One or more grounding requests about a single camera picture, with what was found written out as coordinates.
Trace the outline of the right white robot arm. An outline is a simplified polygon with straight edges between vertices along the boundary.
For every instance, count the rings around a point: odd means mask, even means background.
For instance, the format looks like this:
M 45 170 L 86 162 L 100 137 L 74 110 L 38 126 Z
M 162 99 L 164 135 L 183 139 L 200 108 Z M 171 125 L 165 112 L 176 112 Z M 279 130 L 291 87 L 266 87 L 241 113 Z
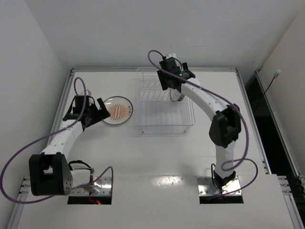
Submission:
M 161 70 L 157 71 L 163 90 L 170 89 L 171 100 L 180 102 L 185 96 L 195 102 L 211 120 L 209 137 L 215 144 L 216 165 L 213 171 L 214 186 L 221 190 L 232 181 L 236 172 L 233 166 L 234 148 L 241 132 L 241 120 L 231 105 L 219 101 L 215 96 L 185 83 L 163 71 L 170 72 L 179 78 L 199 85 L 200 82 L 184 63 L 182 68 L 176 64 L 174 57 L 163 57 Z

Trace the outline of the orange sunburst plate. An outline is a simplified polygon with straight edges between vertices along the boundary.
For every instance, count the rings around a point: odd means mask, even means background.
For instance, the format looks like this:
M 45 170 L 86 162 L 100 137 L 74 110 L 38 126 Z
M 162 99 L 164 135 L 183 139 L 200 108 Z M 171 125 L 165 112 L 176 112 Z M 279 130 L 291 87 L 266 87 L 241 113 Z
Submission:
M 119 126 L 126 123 L 133 114 L 133 104 L 123 96 L 112 96 L 104 101 L 110 116 L 103 120 L 107 125 Z

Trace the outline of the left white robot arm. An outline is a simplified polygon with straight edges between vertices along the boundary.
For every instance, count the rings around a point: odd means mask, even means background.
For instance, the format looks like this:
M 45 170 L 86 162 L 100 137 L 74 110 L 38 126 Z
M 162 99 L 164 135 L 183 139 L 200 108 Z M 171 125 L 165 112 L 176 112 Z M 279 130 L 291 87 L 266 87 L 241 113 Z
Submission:
M 40 154 L 29 159 L 30 187 L 35 196 L 70 194 L 91 183 L 93 169 L 72 169 L 67 157 L 77 138 L 88 127 L 110 117 L 103 100 L 76 95 L 61 122 L 61 132 Z

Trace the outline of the grey clover pattern plate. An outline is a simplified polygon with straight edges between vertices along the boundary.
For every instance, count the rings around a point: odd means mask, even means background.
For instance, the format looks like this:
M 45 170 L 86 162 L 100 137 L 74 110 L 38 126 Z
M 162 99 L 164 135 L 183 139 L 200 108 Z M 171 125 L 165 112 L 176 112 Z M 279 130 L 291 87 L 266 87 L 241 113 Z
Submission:
M 179 92 L 177 89 L 170 90 L 170 98 L 173 102 L 180 102 L 184 99 L 185 95 Z

